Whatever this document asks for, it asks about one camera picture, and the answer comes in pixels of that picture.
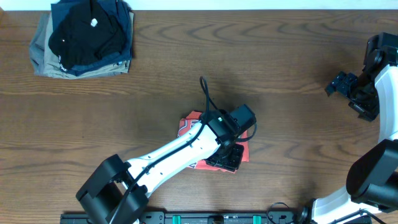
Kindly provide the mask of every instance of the stack of clothes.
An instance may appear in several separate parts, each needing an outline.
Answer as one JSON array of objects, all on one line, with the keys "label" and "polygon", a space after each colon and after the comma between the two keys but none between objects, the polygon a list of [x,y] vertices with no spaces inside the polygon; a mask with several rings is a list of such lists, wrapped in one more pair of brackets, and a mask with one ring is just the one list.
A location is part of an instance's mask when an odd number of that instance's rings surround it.
[{"label": "stack of clothes", "polygon": [[134,14],[121,0],[61,0],[42,14],[29,45],[35,75],[96,78],[127,73]]}]

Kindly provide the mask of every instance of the white arm segment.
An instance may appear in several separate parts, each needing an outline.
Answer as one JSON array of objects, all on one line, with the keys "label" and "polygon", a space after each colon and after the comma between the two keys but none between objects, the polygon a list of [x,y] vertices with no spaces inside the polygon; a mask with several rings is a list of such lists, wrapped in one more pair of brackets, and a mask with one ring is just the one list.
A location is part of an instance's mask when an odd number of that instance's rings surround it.
[{"label": "white arm segment", "polygon": [[387,65],[376,77],[374,85],[379,95],[379,142],[398,139],[398,68]]},{"label": "white arm segment", "polygon": [[[138,158],[129,159],[127,162],[131,165],[129,168],[131,176],[136,178],[146,166],[193,139],[201,125],[201,123],[195,124],[186,134],[154,152]],[[207,159],[213,155],[220,146],[216,142],[216,138],[214,132],[206,125],[191,146],[176,152],[158,163],[148,174],[144,174],[138,180],[137,184],[145,185],[148,188],[146,196],[149,197],[161,184],[190,164],[202,159]]]},{"label": "white arm segment", "polygon": [[[318,224],[327,224],[357,212],[359,209],[366,209],[373,214],[380,213],[377,208],[365,203],[358,204],[352,202],[351,196],[348,194],[346,186],[344,186],[331,195],[314,201],[312,219]],[[346,223],[358,217],[359,215],[340,223]]]}]

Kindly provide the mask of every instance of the blue cloth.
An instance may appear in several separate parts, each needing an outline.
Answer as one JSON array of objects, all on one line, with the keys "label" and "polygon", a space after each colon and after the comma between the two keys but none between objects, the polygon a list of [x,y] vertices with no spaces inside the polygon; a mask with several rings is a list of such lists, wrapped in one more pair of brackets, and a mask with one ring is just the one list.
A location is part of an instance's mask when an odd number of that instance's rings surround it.
[{"label": "blue cloth", "polygon": [[[71,7],[81,3],[82,1],[86,0],[61,0],[56,4],[51,4],[53,29],[55,30],[64,20]],[[132,27],[127,3],[122,1],[115,2],[114,0],[98,0],[98,4],[100,4],[100,6],[109,16],[115,16],[118,19],[118,22],[126,35],[127,41],[122,52],[115,52],[113,54],[107,55],[100,61],[90,65],[75,65],[72,69],[66,71],[69,74],[79,76],[83,73],[97,70],[105,65],[132,59]]]}]

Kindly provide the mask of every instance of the clothing tag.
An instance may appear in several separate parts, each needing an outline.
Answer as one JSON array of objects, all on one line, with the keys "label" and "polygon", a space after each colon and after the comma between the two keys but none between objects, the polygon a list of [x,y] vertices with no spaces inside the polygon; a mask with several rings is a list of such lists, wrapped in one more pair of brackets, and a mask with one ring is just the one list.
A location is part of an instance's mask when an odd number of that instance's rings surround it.
[{"label": "clothing tag", "polygon": [[98,24],[98,21],[94,18],[94,19],[91,21],[91,26],[92,26],[92,27],[95,27],[95,26],[97,26],[97,24]]}]

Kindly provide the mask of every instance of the black cloth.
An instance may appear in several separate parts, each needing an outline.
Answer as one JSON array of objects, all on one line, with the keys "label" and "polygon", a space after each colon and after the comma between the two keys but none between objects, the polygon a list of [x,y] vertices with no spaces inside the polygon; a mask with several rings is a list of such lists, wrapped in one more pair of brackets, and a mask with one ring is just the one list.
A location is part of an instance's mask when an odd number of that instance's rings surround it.
[{"label": "black cloth", "polygon": [[[98,21],[96,26],[91,21]],[[49,40],[51,51],[60,59],[61,68],[89,65],[111,53],[121,52],[126,35],[118,20],[108,16],[96,0],[73,6]]]}]

